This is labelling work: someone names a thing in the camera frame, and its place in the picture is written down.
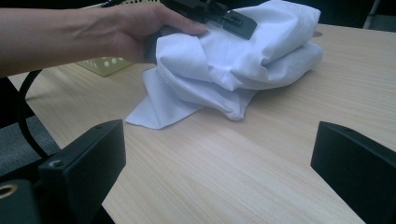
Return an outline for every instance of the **black cord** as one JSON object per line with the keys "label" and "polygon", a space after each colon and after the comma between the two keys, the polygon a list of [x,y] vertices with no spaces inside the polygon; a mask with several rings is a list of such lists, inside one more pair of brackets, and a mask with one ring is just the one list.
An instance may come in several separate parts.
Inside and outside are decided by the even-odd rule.
{"label": "black cord", "polygon": [[41,146],[37,143],[37,141],[33,138],[32,134],[29,131],[29,128],[27,126],[26,122],[26,117],[25,117],[25,97],[27,92],[29,91],[30,86],[32,86],[33,81],[35,78],[40,74],[41,70],[36,70],[33,72],[30,72],[26,79],[22,82],[21,88],[20,88],[20,94],[18,96],[18,105],[17,105],[17,110],[18,110],[18,124],[20,125],[21,132],[23,134],[23,137],[26,139],[26,141],[29,143],[29,145],[32,147],[32,149],[43,159],[48,158],[49,155],[41,148]]}

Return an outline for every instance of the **light wood tabletop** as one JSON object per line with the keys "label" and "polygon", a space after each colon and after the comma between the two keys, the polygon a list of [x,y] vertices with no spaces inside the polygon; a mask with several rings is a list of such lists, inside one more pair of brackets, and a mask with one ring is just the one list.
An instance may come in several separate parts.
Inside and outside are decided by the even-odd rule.
{"label": "light wood tabletop", "polygon": [[[245,118],[206,108],[162,130],[124,122],[126,167],[104,207],[116,223],[363,223],[310,167],[318,123],[396,149],[396,34],[318,26],[322,62],[288,87],[260,91]],[[146,96],[134,64],[100,77],[44,69],[27,102],[56,143],[125,119]],[[18,88],[25,75],[11,77]]]}

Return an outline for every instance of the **yellow basket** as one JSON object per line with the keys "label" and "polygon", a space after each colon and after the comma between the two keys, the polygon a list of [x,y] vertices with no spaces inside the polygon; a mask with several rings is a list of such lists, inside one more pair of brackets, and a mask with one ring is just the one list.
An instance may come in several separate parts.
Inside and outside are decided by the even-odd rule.
{"label": "yellow basket", "polygon": [[[127,0],[122,2],[121,4],[136,4],[136,3],[159,3],[160,0]],[[91,7],[99,7],[101,4],[91,6]],[[85,60],[82,62],[76,63],[95,74],[101,77],[107,77],[117,71],[120,71],[122,68],[125,68],[132,63],[122,59],[122,58],[112,58],[112,57],[103,57],[97,59]]]}

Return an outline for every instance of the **human arm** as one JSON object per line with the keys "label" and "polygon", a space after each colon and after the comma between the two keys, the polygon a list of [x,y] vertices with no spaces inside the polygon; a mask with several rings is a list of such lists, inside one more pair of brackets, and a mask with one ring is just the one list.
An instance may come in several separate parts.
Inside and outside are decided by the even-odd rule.
{"label": "human arm", "polygon": [[98,57],[142,62],[163,26],[198,35],[205,27],[162,4],[106,8],[0,8],[0,77]]}

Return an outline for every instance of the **crumpled white fabric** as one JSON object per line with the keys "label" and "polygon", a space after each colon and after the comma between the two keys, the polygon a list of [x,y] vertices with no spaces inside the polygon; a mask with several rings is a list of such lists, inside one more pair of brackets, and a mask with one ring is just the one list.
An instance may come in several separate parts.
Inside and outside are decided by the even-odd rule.
{"label": "crumpled white fabric", "polygon": [[309,42],[317,9],[273,0],[235,11],[258,23],[249,40],[214,22],[202,36],[158,39],[157,66],[143,72],[148,96],[127,122],[161,129],[206,106],[240,120],[258,91],[289,85],[321,61]]}

